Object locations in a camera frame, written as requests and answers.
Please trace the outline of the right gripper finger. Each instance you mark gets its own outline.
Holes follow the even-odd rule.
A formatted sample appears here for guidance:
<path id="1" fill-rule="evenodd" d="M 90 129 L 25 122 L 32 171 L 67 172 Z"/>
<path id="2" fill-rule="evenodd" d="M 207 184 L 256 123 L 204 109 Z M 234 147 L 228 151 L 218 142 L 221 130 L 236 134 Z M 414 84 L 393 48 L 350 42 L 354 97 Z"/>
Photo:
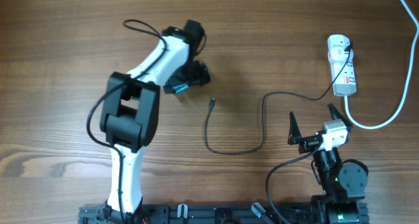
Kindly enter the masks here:
<path id="1" fill-rule="evenodd" d="M 347 131 L 351 132 L 353 124 L 345 116 L 343 116 L 332 103 L 328 104 L 327 107 L 331 114 L 331 118 L 333 120 L 341 120 L 345 124 Z"/>
<path id="2" fill-rule="evenodd" d="M 287 142 L 289 145 L 300 144 L 302 141 L 302 135 L 299 130 L 295 115 L 292 111 L 289 113 L 289 122 L 289 135 Z"/>

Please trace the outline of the blue Galaxy smartphone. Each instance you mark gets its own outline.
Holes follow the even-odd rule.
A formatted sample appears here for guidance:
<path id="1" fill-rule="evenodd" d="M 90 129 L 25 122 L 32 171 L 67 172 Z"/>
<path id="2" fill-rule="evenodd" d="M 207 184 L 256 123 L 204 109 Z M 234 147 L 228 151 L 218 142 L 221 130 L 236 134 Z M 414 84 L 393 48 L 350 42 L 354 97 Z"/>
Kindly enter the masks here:
<path id="1" fill-rule="evenodd" d="M 173 91 L 174 91 L 175 94 L 178 94 L 178 93 L 188 89 L 188 87 L 189 87 L 189 85 L 187 83 L 175 85 L 175 86 L 173 86 Z"/>

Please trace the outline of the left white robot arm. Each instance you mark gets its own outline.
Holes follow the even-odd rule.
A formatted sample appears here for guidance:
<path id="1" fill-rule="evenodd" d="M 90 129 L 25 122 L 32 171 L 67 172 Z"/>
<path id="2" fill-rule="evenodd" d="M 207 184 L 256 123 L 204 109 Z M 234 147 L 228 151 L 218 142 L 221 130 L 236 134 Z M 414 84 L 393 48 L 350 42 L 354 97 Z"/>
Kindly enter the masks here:
<path id="1" fill-rule="evenodd" d="M 100 130 L 111 151 L 111 192 L 105 205 L 124 221 L 141 209 L 143 157 L 158 126 L 160 94 L 178 94 L 210 82 L 205 64 L 196 60 L 206 42 L 199 22 L 187 20 L 184 28 L 148 31 L 159 39 L 156 48 L 127 73 L 114 72 L 99 102 L 103 107 Z"/>

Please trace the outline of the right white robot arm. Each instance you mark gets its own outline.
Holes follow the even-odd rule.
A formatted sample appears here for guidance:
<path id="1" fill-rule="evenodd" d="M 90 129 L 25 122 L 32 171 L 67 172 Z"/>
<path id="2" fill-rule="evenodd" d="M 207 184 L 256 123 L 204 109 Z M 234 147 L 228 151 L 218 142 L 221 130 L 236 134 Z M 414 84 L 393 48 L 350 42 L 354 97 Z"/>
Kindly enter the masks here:
<path id="1" fill-rule="evenodd" d="M 367 223 L 365 198 L 369 170 L 356 159 L 342 160 L 338 148 L 348 143 L 352 123 L 333 104 L 328 109 L 331 120 L 313 136 L 302 136 L 293 112 L 289 113 L 289 145 L 298 145 L 299 153 L 311 157 L 315 179 L 323 190 L 298 211 L 298 223 Z"/>

